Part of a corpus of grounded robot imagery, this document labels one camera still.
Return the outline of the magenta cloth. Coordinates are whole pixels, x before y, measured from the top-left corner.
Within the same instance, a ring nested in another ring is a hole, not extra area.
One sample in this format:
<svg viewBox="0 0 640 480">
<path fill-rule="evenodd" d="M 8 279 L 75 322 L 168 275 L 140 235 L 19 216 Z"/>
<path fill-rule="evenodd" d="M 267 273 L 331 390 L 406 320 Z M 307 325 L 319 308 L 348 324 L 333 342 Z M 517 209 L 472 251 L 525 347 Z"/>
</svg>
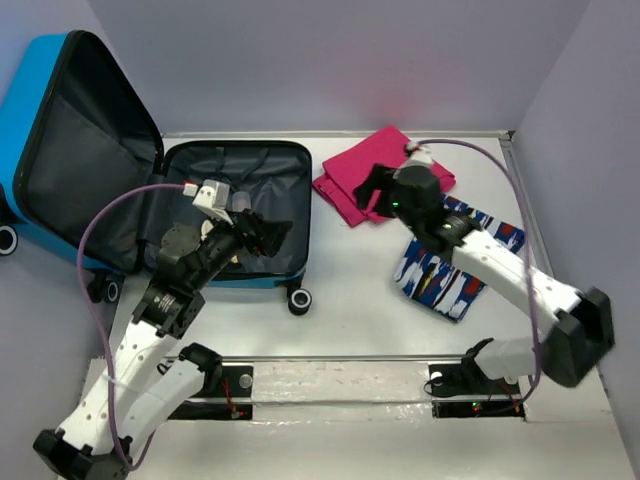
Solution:
<svg viewBox="0 0 640 480">
<path fill-rule="evenodd" d="M 375 164 L 400 167 L 405 161 L 405 146 L 410 139 L 395 126 L 382 128 L 354 147 L 323 162 L 324 172 L 313 180 L 316 192 L 330 204 L 349 227 L 365 221 L 381 224 L 386 217 L 372 207 L 356 206 L 353 190 L 369 175 Z"/>
</svg>

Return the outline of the translucent pink plastic bottle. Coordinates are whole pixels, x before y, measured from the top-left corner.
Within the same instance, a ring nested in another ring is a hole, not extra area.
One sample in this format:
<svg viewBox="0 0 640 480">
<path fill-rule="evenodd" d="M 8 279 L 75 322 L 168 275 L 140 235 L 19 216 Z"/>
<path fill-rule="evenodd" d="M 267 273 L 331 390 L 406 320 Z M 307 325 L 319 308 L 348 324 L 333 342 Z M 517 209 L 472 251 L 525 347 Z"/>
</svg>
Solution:
<svg viewBox="0 0 640 480">
<path fill-rule="evenodd" d="M 245 191 L 235 192 L 232 195 L 231 206 L 234 212 L 243 212 L 245 210 L 250 210 L 252 207 L 250 194 Z"/>
</svg>

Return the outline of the blue white patterned cloth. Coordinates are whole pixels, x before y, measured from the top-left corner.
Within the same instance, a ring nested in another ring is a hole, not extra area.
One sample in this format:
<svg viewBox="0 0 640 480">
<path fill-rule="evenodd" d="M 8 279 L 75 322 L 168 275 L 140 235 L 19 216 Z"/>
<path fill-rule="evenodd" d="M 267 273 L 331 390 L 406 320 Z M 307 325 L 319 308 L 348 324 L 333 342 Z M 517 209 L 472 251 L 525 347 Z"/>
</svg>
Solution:
<svg viewBox="0 0 640 480">
<path fill-rule="evenodd" d="M 512 253 L 518 254 L 526 243 L 520 228 L 498 220 L 469 204 L 443 195 L 444 206 L 461 212 L 477 221 L 494 239 Z M 458 324 L 486 284 L 463 273 L 428 253 L 416 239 L 412 239 L 394 274 L 394 281 L 403 294 L 426 309 Z"/>
</svg>

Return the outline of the blue hard-shell suitcase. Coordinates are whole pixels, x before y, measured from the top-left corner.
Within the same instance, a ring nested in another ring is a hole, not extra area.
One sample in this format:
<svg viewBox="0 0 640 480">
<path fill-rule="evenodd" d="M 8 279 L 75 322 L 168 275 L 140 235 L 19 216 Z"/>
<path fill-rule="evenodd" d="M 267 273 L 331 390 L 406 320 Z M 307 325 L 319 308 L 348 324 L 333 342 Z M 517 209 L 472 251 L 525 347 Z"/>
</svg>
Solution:
<svg viewBox="0 0 640 480">
<path fill-rule="evenodd" d="M 166 147 L 159 129 L 103 41 L 75 30 L 35 38 L 1 105 L 1 252 L 22 239 L 90 273 L 95 303 L 113 303 L 121 279 L 152 271 L 164 233 L 204 215 L 178 191 L 216 180 L 252 209 L 293 227 L 279 253 L 245 258 L 217 287 L 286 291 L 305 314 L 312 157 L 280 140 L 196 140 Z"/>
</svg>

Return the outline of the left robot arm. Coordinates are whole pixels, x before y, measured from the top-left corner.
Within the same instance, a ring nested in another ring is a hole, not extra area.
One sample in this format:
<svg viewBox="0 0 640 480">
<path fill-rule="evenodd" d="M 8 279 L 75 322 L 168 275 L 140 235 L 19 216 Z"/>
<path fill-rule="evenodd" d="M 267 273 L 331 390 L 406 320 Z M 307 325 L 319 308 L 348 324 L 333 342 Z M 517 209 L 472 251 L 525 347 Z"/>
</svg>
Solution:
<svg viewBox="0 0 640 480">
<path fill-rule="evenodd" d="M 202 289 L 243 253 L 275 256 L 292 227 L 251 210 L 197 227 L 168 230 L 156 270 L 132 313 L 124 336 L 76 409 L 55 429 L 39 433 L 33 448 L 65 479 L 124 479 L 146 454 L 155 430 L 189 396 L 209 395 L 221 383 L 222 358 L 198 343 L 154 385 L 161 359 L 202 310 Z"/>
</svg>

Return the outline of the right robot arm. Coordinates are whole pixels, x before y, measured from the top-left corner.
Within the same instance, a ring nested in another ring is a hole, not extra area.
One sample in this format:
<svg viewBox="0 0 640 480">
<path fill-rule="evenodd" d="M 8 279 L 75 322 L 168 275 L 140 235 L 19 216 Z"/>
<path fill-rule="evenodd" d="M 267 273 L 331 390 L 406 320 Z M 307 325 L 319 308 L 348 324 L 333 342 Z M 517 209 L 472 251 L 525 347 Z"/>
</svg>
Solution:
<svg viewBox="0 0 640 480">
<path fill-rule="evenodd" d="M 532 334 L 487 338 L 461 361 L 460 379 L 482 392 L 497 379 L 544 373 L 566 388 L 578 386 L 615 344 L 609 296 L 586 292 L 528 267 L 469 216 L 445 208 L 440 183 L 421 164 L 375 165 L 354 190 L 360 208 L 399 219 L 425 250 L 480 280 L 528 314 Z"/>
</svg>

